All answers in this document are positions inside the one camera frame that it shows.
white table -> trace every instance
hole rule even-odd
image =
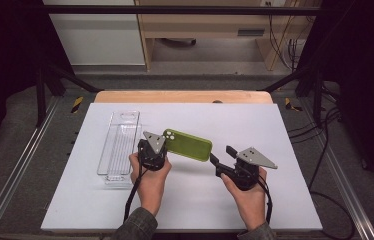
[[[114,111],[138,110],[142,130],[172,128],[213,142],[212,153],[233,166],[226,145],[255,147],[278,165],[268,169],[274,230],[321,230],[297,159],[276,104],[92,103],[48,208],[41,229],[54,232],[108,232],[123,222],[130,190],[105,186],[96,171]],[[235,202],[215,167],[168,154],[168,175],[157,231],[227,232],[244,229]],[[131,211],[139,206],[137,196]]]

hand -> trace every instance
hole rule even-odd
[[[138,153],[133,153],[129,156],[133,171],[131,173],[131,181],[134,183],[139,174],[140,163],[138,161]],[[147,171],[142,177],[140,185],[137,189],[137,194],[140,198],[141,207],[148,210],[153,216],[159,211],[162,196],[165,188],[165,180],[171,170],[171,163],[165,157],[165,164],[162,169],[158,171]]]
[[[259,167],[259,175],[265,180],[267,172]],[[265,223],[265,191],[259,184],[247,191],[240,190],[225,174],[221,174],[227,190],[236,201],[240,217],[248,231],[254,230]]]

aluminum rail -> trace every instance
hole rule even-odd
[[[43,124],[36,128],[34,133],[31,136],[28,144],[26,145],[22,155],[20,156],[18,162],[16,163],[15,168],[13,169],[11,175],[7,179],[6,184],[4,185],[2,191],[0,192],[0,219],[6,210],[7,206],[12,199],[13,194],[15,193],[19,182],[21,181],[26,169],[28,168],[31,159],[37,150],[38,145],[40,144],[44,133],[46,132],[53,115],[56,112],[56,109],[60,103],[61,98],[52,97],[49,107],[47,109],[47,116]]]
[[[110,5],[22,5],[21,10],[49,14],[192,14],[192,15],[281,15],[329,16],[342,9],[320,7],[238,7],[238,6],[110,6]]]
[[[308,118],[312,121],[312,103],[308,98],[299,98],[299,100],[304,107]],[[317,139],[321,149],[323,149],[324,143],[327,140],[324,132],[319,134]],[[339,188],[340,194],[342,195],[343,201],[345,202],[345,205],[349,210],[349,214],[351,215],[355,223],[359,235],[363,240],[374,240],[374,228],[371,224],[371,221],[365,213],[365,210],[361,205],[361,202],[359,201],[355,190],[353,190],[352,184],[347,178],[346,173],[343,171],[340,162],[334,154],[333,149],[330,147],[330,144],[327,147],[325,157],[331,175],[333,176],[336,185]]]

phone case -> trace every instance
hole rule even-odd
[[[163,133],[165,145],[169,152],[206,162],[212,151],[212,142],[173,129]]]

plastic container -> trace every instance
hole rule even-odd
[[[109,187],[129,189],[131,164],[128,156],[136,151],[141,138],[140,112],[124,111],[112,114],[97,174]]]

